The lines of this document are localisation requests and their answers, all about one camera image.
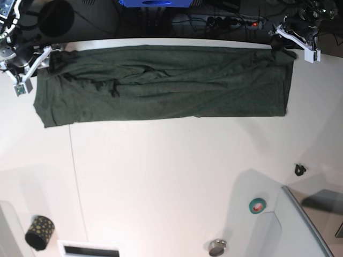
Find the green fabric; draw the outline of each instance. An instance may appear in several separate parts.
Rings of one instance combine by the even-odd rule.
[[[45,127],[99,120],[284,116],[292,52],[139,46],[57,52],[34,106]]]

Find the blue box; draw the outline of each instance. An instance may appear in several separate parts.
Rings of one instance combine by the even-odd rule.
[[[183,7],[187,8],[193,0],[124,0],[126,7]]]

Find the tape roll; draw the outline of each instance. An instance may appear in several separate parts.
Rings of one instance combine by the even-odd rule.
[[[267,203],[262,198],[253,199],[249,204],[249,210],[252,214],[259,214],[267,207]]]

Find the black cup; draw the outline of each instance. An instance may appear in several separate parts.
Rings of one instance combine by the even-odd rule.
[[[50,219],[37,216],[28,229],[25,240],[36,251],[45,250],[54,231],[55,225]]]

